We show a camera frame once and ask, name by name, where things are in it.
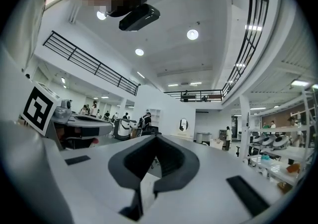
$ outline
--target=black pad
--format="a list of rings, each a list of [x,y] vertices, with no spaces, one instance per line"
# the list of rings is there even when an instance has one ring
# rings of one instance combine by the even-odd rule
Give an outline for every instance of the black pad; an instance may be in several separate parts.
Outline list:
[[[253,217],[269,208],[269,204],[242,177],[234,176],[227,182]]]

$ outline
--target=black railing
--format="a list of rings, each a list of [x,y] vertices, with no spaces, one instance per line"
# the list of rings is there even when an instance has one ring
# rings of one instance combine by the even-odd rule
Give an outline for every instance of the black railing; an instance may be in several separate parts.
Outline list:
[[[84,70],[91,72],[95,76],[104,79],[118,88],[121,88],[135,96],[137,95],[138,85],[112,70],[110,67],[74,45],[55,31],[52,31],[43,46],[46,46],[68,61],[75,63]]]
[[[223,99],[222,90],[168,91],[165,93],[183,102],[213,102]]]
[[[242,76],[255,53],[266,22],[268,3],[269,0],[249,0],[244,40],[229,79],[222,89],[224,97]]]

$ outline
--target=column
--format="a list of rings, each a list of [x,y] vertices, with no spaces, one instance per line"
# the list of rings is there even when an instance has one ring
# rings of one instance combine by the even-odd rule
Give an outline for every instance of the column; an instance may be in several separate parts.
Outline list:
[[[123,116],[125,115],[126,102],[127,102],[127,99],[123,98],[122,101],[121,101],[121,103],[120,103],[118,119],[122,119]]]
[[[249,144],[249,129],[247,124],[247,117],[250,116],[250,107],[249,107],[249,99],[246,95],[241,95],[239,97],[239,102],[240,102],[240,111],[242,114],[242,139],[241,139],[241,144],[240,144],[240,149],[239,149],[239,159],[243,161],[244,157],[248,153],[248,144]]]

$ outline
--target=desk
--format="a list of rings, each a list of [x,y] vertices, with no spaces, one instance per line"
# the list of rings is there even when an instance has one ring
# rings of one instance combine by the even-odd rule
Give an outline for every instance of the desk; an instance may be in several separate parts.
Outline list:
[[[197,143],[201,144],[202,141],[209,142],[210,141],[210,135],[212,135],[212,133],[209,133],[209,132],[197,132],[197,136],[196,136]]]

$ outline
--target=recessed ceiling light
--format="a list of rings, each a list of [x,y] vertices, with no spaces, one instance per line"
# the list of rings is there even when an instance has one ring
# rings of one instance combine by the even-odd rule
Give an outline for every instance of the recessed ceiling light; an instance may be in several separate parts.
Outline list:
[[[296,85],[296,86],[307,86],[309,83],[305,82],[305,81],[300,81],[300,80],[294,80],[292,82],[292,85]]]
[[[139,55],[139,56],[143,56],[144,55],[144,51],[142,49],[140,49],[140,48],[136,49],[135,53],[136,53],[136,55]]]
[[[249,30],[253,30],[253,31],[261,31],[263,28],[260,27],[260,26],[250,25],[250,26],[248,27],[248,29],[249,29]]]
[[[145,78],[143,75],[141,75],[139,72],[137,72],[139,74],[139,76],[141,76],[142,78]]]
[[[105,20],[106,19],[106,15],[100,11],[97,12],[97,17],[99,20]]]
[[[197,30],[189,30],[187,33],[187,37],[190,40],[195,40],[199,37],[199,33]]]
[[[251,108],[251,110],[262,110],[262,109],[266,109],[266,107],[253,107],[253,108]]]

